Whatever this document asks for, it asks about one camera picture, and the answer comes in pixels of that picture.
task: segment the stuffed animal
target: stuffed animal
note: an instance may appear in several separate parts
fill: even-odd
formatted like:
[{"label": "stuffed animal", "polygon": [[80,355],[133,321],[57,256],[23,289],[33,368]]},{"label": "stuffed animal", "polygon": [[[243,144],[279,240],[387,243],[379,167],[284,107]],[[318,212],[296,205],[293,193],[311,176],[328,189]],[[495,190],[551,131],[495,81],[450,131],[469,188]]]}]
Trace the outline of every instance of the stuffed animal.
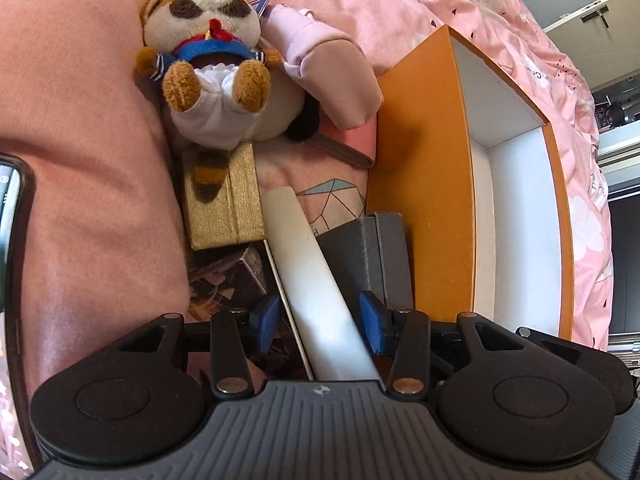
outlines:
[{"label": "stuffed animal", "polygon": [[241,141],[283,132],[305,140],[318,129],[319,104],[261,49],[260,21],[245,0],[147,0],[140,18],[140,75],[162,82],[178,132],[204,147],[194,180],[212,200]]}]

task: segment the blue tag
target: blue tag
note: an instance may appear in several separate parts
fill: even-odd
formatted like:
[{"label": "blue tag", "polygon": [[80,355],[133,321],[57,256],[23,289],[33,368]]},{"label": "blue tag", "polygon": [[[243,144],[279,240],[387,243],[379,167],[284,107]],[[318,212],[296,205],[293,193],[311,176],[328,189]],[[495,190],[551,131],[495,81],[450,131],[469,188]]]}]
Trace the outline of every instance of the blue tag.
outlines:
[{"label": "blue tag", "polygon": [[255,9],[255,12],[258,13],[258,18],[260,18],[260,16],[262,16],[262,13],[264,12],[264,9],[267,7],[268,3],[269,3],[269,0],[254,0],[250,2],[249,5],[251,5]]}]

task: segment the white tube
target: white tube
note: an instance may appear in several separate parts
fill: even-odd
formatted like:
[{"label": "white tube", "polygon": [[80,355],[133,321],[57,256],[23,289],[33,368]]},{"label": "white tube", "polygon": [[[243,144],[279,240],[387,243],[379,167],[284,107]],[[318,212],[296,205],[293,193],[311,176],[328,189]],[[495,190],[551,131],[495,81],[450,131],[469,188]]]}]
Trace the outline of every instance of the white tube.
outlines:
[{"label": "white tube", "polygon": [[267,241],[316,380],[380,380],[290,187],[262,197]]}]

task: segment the dark gray box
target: dark gray box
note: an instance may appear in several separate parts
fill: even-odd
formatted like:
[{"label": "dark gray box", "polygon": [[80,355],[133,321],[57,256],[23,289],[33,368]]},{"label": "dark gray box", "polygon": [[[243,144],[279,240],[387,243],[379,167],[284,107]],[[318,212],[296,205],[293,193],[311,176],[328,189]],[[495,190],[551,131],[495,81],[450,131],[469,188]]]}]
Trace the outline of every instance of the dark gray box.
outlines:
[{"label": "dark gray box", "polygon": [[363,290],[373,292],[388,309],[414,307],[400,213],[356,218],[317,240],[356,321],[360,320],[358,296]]}]

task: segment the ribbed rubber surface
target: ribbed rubber surface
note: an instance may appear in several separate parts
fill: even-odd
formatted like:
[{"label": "ribbed rubber surface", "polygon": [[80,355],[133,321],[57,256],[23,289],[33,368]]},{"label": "ribbed rubber surface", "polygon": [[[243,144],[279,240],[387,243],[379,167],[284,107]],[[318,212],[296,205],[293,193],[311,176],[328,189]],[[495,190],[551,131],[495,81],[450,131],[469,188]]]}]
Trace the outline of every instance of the ribbed rubber surface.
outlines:
[{"label": "ribbed rubber surface", "polygon": [[123,470],[56,462],[37,480],[604,480],[594,463],[558,472],[487,465],[444,437],[429,410],[383,395],[375,382],[269,382],[219,405],[179,450]]},{"label": "ribbed rubber surface", "polygon": [[616,480],[634,480],[640,468],[640,400],[613,420],[596,462]]}]

